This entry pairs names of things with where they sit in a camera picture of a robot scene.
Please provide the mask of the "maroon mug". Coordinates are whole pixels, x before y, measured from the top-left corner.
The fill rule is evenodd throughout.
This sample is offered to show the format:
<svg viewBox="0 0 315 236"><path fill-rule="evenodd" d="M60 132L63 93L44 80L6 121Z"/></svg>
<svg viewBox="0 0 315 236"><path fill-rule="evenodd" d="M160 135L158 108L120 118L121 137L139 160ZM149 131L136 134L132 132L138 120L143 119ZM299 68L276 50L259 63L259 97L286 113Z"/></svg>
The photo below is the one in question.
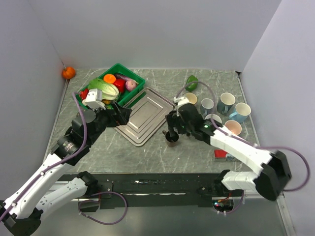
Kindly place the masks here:
<svg viewBox="0 0 315 236"><path fill-rule="evenodd" d="M170 147L173 148L177 145L178 139L179 139L179 135L177 133L175 133L174 136L170 135L169 131L163 130L162 131L163 135L165 136L165 142L166 144Z"/></svg>

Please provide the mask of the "cream mug black handle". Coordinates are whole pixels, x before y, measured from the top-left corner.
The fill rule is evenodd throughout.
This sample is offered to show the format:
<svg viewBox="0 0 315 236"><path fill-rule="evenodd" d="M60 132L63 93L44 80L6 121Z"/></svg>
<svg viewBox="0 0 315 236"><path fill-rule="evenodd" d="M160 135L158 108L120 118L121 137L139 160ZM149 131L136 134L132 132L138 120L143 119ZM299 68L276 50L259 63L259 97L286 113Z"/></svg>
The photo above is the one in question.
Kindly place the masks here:
<svg viewBox="0 0 315 236"><path fill-rule="evenodd" d="M189 100L189 103L195 105L198 102L198 98L194 93L187 92L184 96Z"/></svg>

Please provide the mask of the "grey blue faceted mug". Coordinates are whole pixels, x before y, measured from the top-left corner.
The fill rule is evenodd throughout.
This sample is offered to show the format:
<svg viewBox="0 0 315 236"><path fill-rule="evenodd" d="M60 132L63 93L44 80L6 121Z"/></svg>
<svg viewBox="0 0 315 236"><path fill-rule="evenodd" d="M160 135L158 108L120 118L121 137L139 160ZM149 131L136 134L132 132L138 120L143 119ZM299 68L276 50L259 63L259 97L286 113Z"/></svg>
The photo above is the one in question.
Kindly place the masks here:
<svg viewBox="0 0 315 236"><path fill-rule="evenodd" d="M204 98L200 103L200 112L205 118L214 111L214 101L210 98Z"/></svg>

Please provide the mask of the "light blue white-bottom mug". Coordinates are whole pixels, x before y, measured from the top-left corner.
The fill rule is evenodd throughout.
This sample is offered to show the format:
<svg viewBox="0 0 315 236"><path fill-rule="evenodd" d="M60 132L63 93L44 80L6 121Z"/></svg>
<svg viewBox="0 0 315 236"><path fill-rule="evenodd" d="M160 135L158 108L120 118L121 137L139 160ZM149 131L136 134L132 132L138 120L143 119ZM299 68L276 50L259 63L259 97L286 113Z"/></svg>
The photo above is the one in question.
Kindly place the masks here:
<svg viewBox="0 0 315 236"><path fill-rule="evenodd" d="M208 114L206 117L205 117L206 120L210 120L210 119L213 119L219 123L222 123L222 119L216 115L216 114Z"/></svg>

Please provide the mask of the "white mug blue text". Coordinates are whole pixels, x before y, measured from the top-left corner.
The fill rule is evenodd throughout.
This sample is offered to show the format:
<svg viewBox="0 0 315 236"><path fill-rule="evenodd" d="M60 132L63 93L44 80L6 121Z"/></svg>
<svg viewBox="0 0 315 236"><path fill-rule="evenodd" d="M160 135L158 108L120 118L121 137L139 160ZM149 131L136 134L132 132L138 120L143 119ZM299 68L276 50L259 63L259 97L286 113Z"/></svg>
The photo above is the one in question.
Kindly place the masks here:
<svg viewBox="0 0 315 236"><path fill-rule="evenodd" d="M226 115L235 102L236 99L233 94L228 92L222 93L217 103L217 111L222 115Z"/></svg>

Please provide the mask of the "pink mug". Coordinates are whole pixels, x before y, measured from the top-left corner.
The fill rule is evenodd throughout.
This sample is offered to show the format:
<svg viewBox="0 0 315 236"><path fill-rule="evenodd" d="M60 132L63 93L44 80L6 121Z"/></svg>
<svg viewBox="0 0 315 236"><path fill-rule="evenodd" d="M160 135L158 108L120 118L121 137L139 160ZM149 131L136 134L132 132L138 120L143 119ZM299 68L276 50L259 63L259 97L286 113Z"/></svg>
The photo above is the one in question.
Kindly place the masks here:
<svg viewBox="0 0 315 236"><path fill-rule="evenodd" d="M241 124L235 120L228 120L224 125L235 135L240 135L242 132Z"/></svg>

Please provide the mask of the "light blue faceted mug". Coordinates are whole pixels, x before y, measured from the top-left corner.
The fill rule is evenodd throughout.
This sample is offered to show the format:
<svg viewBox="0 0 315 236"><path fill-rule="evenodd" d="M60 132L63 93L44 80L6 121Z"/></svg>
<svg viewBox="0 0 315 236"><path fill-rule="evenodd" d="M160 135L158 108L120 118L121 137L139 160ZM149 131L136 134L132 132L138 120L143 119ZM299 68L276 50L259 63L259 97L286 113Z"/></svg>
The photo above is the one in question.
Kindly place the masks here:
<svg viewBox="0 0 315 236"><path fill-rule="evenodd" d="M235 105L234 111L229 115L230 120L243 123L251 114L251 107L246 103L238 103Z"/></svg>

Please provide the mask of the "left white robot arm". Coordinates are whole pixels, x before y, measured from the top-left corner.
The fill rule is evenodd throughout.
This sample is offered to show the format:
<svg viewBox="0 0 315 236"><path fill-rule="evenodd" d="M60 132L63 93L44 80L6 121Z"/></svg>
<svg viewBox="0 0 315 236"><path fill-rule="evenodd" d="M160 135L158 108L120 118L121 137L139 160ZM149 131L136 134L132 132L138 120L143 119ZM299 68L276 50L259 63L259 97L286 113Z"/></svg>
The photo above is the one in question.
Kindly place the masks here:
<svg viewBox="0 0 315 236"><path fill-rule="evenodd" d="M14 236L30 236L44 217L67 202L97 193L97 179L87 171L80 172L65 187L48 194L48 190L74 167L108 127L126 125L130 108L112 103L112 109L79 110L64 136L47 155L45 161L13 195L0 203L0 220Z"/></svg>

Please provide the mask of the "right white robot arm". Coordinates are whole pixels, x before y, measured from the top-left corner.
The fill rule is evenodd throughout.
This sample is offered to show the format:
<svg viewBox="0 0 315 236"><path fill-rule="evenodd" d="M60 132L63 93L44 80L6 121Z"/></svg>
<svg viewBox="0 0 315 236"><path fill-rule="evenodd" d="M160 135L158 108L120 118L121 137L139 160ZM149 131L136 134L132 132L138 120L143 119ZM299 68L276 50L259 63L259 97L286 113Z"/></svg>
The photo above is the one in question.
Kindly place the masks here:
<svg viewBox="0 0 315 236"><path fill-rule="evenodd" d="M275 201L291 180L290 167L283 152L255 147L220 122L203 119L190 103L171 111L165 118L171 139L178 139L180 134L192 135L199 141L226 151L249 167L248 172L224 170L220 173L215 190L221 196L233 190L251 190L267 200Z"/></svg>

